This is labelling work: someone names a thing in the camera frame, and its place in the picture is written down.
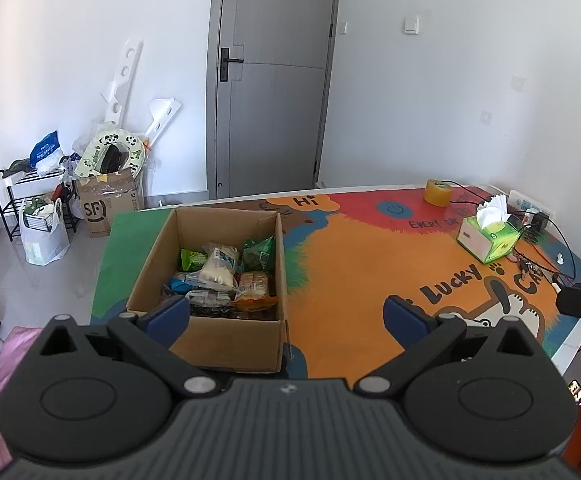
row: power outlet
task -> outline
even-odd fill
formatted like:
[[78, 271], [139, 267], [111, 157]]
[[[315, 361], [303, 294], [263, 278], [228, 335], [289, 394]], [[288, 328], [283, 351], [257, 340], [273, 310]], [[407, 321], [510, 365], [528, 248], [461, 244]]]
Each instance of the power outlet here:
[[542, 211], [544, 214], [548, 215], [548, 217], [552, 221], [555, 221], [556, 212], [554, 210], [546, 207], [544, 204], [542, 204], [538, 200], [535, 200], [534, 198], [531, 198], [530, 196], [525, 195], [524, 193], [520, 193], [519, 191], [512, 190], [508, 194], [508, 202], [507, 203], [509, 206], [511, 206], [519, 211], [527, 211], [531, 208], [538, 209], [538, 210]]

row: colorful table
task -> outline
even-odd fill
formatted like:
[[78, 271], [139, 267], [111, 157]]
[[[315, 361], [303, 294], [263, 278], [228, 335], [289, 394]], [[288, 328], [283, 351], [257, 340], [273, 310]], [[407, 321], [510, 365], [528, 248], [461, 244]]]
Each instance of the colorful table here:
[[[383, 314], [391, 294], [428, 314], [452, 312], [469, 324], [518, 316], [563, 373], [581, 345], [581, 320], [557, 312], [555, 291], [543, 275], [522, 278], [505, 258], [483, 265], [456, 242], [461, 219], [475, 214], [474, 205], [438, 208], [422, 196], [417, 188], [358, 188], [208, 203], [282, 216], [293, 345], [288, 375], [352, 383], [402, 352]], [[458, 188], [453, 200], [476, 197]], [[119, 312], [120, 304], [114, 305], [130, 294], [168, 212], [118, 215], [94, 297], [94, 323]], [[567, 249], [549, 234], [517, 247], [533, 260], [546, 260], [547, 267], [556, 266], [562, 253], [559, 268], [572, 273]], [[575, 266], [581, 282], [577, 257]]]

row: green mat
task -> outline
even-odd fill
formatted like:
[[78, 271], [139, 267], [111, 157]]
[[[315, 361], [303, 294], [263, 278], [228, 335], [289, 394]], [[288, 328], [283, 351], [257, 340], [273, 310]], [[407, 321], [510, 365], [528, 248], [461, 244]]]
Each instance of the green mat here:
[[94, 292], [93, 317], [104, 317], [112, 305], [130, 296], [170, 213], [164, 208], [115, 216]]

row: crumpled tissue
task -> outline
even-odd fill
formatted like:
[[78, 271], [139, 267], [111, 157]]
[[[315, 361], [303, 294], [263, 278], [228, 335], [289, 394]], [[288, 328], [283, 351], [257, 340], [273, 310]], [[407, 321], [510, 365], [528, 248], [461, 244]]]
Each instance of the crumpled tissue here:
[[477, 224], [484, 229], [496, 222], [506, 222], [510, 216], [506, 207], [506, 195], [496, 195], [477, 206]]

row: wall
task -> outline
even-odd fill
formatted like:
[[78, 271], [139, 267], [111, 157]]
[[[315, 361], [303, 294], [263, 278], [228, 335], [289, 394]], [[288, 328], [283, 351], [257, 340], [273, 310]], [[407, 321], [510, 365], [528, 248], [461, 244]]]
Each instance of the wall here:
[[581, 0], [340, 0], [338, 19], [320, 180], [519, 189], [581, 256]]
[[100, 92], [137, 36], [144, 49], [125, 128], [147, 129], [152, 98], [183, 103], [152, 152], [147, 192], [206, 190], [209, 15], [210, 0], [0, 0], [0, 168], [55, 129], [70, 152], [103, 118]]

